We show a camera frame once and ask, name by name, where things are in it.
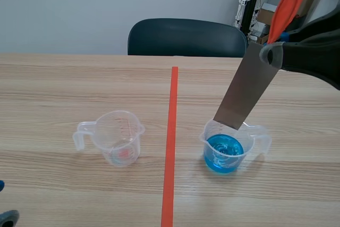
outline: empty measuring cup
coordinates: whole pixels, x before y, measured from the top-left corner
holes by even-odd
[[[200,140],[205,143],[203,154],[207,165],[220,173],[236,170],[255,143],[259,143],[259,153],[267,153],[271,145],[265,127],[243,123],[239,130],[234,130],[214,120],[207,122]]]
[[[105,159],[115,166],[135,162],[140,153],[140,138],[145,128],[128,111],[104,114],[95,122],[81,122],[73,134],[77,150],[84,150],[84,135],[89,135]]]

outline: orange handle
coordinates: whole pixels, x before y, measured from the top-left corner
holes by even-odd
[[[274,43],[292,22],[303,0],[280,0],[273,19],[268,37],[268,44]]]

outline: measuring cup handle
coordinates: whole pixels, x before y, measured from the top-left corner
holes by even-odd
[[[94,134],[94,127],[96,124],[97,122],[81,122],[78,124],[77,131],[72,136],[77,150],[85,149],[84,135],[92,136]]]
[[[72,136],[74,145],[78,151],[85,149],[84,135],[93,135],[93,133],[89,131],[76,131]]]
[[[145,127],[142,124],[139,126],[139,129],[139,134],[143,134],[145,132]]]
[[[254,137],[254,142],[260,143],[260,153],[268,153],[271,146],[271,136],[268,135],[268,130],[260,125],[249,125],[247,129],[248,134]]]
[[[270,135],[259,135],[254,137],[255,143],[260,143],[260,153],[267,154],[271,146]]]

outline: white wall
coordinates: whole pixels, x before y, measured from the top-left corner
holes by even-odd
[[[126,54],[147,18],[233,22],[238,0],[0,0],[0,52]]]

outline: black pole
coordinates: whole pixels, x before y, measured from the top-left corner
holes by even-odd
[[[250,29],[250,23],[251,19],[253,17],[253,12],[255,9],[257,0],[251,0],[247,2],[245,8],[244,8],[244,13],[243,13],[243,18],[242,18],[242,23],[241,23],[241,31],[245,34],[248,35]]]

